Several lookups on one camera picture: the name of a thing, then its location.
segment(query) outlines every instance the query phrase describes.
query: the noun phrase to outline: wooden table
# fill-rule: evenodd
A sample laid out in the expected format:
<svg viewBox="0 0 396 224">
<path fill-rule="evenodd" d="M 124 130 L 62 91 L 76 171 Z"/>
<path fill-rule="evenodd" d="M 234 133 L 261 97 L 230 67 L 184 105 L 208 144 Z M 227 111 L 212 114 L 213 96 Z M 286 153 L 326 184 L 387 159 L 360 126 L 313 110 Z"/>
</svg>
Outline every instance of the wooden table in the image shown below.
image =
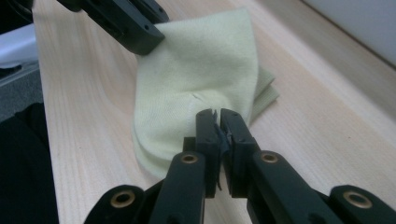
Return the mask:
<svg viewBox="0 0 396 224">
<path fill-rule="evenodd" d="M 246 7 L 259 60 L 280 92 L 251 125 L 313 188 L 356 185 L 396 208 L 396 71 L 297 0 L 158 1 L 173 21 Z M 136 60 L 85 13 L 34 8 L 62 223 L 82 223 L 108 189 L 156 182 L 137 165 L 130 127 Z M 206 200 L 205 223 L 248 223 L 244 200 Z"/>
</svg>

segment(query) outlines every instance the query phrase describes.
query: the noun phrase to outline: screw hole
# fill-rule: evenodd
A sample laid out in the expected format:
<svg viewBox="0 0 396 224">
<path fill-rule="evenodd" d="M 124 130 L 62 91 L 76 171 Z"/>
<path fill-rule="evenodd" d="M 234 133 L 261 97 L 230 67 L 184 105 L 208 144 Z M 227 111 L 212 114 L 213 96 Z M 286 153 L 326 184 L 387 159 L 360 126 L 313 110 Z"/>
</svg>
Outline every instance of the screw hole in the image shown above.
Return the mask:
<svg viewBox="0 0 396 224">
<path fill-rule="evenodd" d="M 188 164 L 195 163 L 196 161 L 198 161 L 198 157 L 194 155 L 185 155 L 181 158 L 181 161 Z"/>
<path fill-rule="evenodd" d="M 111 205 L 115 208 L 123 208 L 134 202 L 134 193 L 131 190 L 123 190 L 113 195 Z"/>
<path fill-rule="evenodd" d="M 372 202 L 366 196 L 358 192 L 350 190 L 345 192 L 343 196 L 347 202 L 359 208 L 371 208 L 373 206 Z"/>
<path fill-rule="evenodd" d="M 270 163 L 277 162 L 277 156 L 268 153 L 262 153 L 262 160 Z"/>
</svg>

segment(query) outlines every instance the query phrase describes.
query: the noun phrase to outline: cloth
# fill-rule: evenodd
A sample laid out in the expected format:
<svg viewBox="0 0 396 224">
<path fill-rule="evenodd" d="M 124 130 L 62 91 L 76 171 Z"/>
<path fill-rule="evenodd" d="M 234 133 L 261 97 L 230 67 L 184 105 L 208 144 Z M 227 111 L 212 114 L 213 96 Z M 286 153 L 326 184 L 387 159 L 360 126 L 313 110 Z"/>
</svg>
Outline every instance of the cloth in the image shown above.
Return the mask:
<svg viewBox="0 0 396 224">
<path fill-rule="evenodd" d="M 43 104 L 0 123 L 0 223 L 58 223 Z"/>
<path fill-rule="evenodd" d="M 138 57 L 132 136 L 140 164 L 162 178 L 183 138 L 195 136 L 196 113 L 228 108 L 250 123 L 277 92 L 259 69 L 245 9 L 157 28 L 165 40 Z"/>
</svg>

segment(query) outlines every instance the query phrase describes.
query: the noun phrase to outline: towel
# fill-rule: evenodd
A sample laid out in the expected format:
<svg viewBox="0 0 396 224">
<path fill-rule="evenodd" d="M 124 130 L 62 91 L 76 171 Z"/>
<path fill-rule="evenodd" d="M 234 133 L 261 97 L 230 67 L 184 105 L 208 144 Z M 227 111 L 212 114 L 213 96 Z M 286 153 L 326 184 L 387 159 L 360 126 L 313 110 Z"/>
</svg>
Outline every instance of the towel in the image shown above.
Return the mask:
<svg viewBox="0 0 396 224">
<path fill-rule="evenodd" d="M 199 111 L 231 109 L 249 124 L 278 94 L 258 65 L 245 9 L 156 27 L 165 40 L 137 58 L 132 137 L 139 163 L 164 178 Z"/>
</svg>

